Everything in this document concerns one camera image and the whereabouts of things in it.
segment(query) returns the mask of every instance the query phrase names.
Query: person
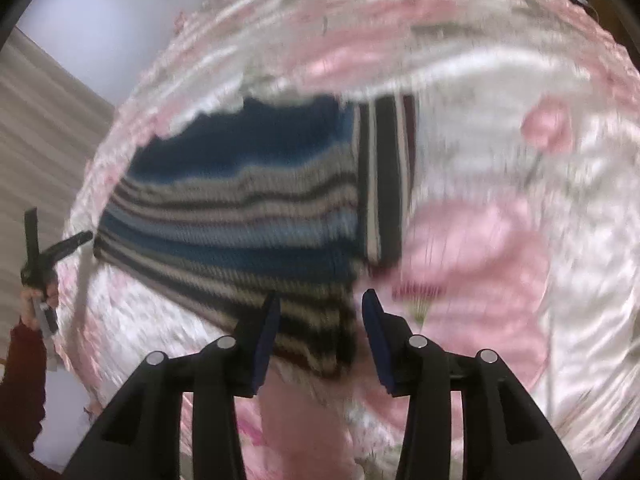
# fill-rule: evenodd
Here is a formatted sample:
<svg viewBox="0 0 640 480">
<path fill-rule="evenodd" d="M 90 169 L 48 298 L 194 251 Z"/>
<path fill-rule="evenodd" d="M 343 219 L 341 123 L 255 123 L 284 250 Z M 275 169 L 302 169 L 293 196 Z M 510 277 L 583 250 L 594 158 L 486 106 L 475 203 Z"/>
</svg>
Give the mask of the person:
<svg viewBox="0 0 640 480">
<path fill-rule="evenodd" d="M 0 383 L 0 428 L 15 446 L 31 454 L 45 418 L 47 350 L 33 302 L 42 300 L 42 292 L 24 288 L 20 293 L 20 319 L 11 330 L 11 342 Z M 47 285 L 47 304 L 58 307 L 58 283 Z M 28 457 L 41 480 L 59 479 L 60 474 Z"/>
</svg>

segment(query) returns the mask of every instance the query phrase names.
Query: human hand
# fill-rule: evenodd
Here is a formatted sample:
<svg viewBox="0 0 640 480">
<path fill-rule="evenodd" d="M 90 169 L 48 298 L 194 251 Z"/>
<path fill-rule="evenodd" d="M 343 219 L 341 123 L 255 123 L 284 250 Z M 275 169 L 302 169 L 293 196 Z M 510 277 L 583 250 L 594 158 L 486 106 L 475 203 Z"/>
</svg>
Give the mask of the human hand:
<svg viewBox="0 0 640 480">
<path fill-rule="evenodd" d="M 20 319 L 24 326 L 31 330 L 39 330 L 40 324 L 36 317 L 35 308 L 39 308 L 42 301 L 42 291 L 36 288 L 24 287 L 20 293 Z M 58 307 L 58 280 L 47 284 L 47 304 L 51 308 Z"/>
</svg>

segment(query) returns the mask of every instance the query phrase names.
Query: red sleeve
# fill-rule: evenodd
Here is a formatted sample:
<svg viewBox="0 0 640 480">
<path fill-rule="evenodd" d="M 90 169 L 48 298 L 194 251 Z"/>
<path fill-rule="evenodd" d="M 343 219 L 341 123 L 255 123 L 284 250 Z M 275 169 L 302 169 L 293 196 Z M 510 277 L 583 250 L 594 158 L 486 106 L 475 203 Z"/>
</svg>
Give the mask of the red sleeve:
<svg viewBox="0 0 640 480">
<path fill-rule="evenodd" d="M 25 453 L 33 452 L 33 443 L 42 430 L 46 375 L 47 350 L 42 332 L 18 323 L 11 330 L 0 383 L 0 424 Z"/>
</svg>

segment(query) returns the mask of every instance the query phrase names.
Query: blue stripe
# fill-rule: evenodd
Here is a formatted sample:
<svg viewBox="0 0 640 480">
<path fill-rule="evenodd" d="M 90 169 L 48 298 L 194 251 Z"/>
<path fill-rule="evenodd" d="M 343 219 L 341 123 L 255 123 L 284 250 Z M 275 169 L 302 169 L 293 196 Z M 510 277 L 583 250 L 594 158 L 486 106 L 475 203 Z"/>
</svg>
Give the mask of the blue stripe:
<svg viewBox="0 0 640 480">
<path fill-rule="evenodd" d="M 127 174 L 143 183 L 230 178 L 247 166 L 295 168 L 337 142 L 351 142 L 353 106 L 321 96 L 309 104 L 272 107 L 247 98 L 233 114 L 200 115 L 179 136 L 153 139 Z"/>
<path fill-rule="evenodd" d="M 152 221 L 133 216 L 114 203 L 109 204 L 105 214 L 164 240 L 226 248 L 318 247 L 335 240 L 355 239 L 358 224 L 356 210 L 348 207 L 311 220 L 287 218 L 222 225 Z"/>
<path fill-rule="evenodd" d="M 349 282 L 354 279 L 350 255 L 339 242 L 321 249 L 229 249 L 162 240 L 135 231 L 105 212 L 100 229 L 132 246 L 170 254 L 209 266 L 308 283 Z"/>
</svg>

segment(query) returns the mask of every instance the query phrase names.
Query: clamp handle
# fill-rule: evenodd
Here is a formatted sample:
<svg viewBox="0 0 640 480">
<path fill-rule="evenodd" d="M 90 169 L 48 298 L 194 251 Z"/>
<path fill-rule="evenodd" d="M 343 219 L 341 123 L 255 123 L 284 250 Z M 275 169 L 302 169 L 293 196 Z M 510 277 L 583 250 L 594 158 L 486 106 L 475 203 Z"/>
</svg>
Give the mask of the clamp handle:
<svg viewBox="0 0 640 480">
<path fill-rule="evenodd" d="M 500 356 L 445 352 L 386 314 L 374 290 L 362 317 L 381 384 L 410 396 L 397 480 L 449 478 L 450 393 L 460 391 L 465 480 L 580 480 L 548 420 Z"/>
<path fill-rule="evenodd" d="M 246 480 L 234 397 L 264 383 L 280 300 L 238 322 L 199 353 L 170 359 L 151 352 L 95 421 L 63 480 L 177 480 L 182 394 L 193 392 L 194 480 Z"/>
<path fill-rule="evenodd" d="M 56 263 L 72 254 L 79 246 L 90 241 L 91 231 L 82 231 L 67 240 L 58 242 L 40 253 L 38 244 L 38 211 L 36 208 L 24 212 L 24 236 L 26 238 L 27 262 L 20 271 L 24 286 L 37 288 L 42 292 L 42 302 L 33 305 L 42 336 L 47 338 L 58 331 L 58 317 L 47 305 L 47 283 L 54 275 Z"/>
</svg>

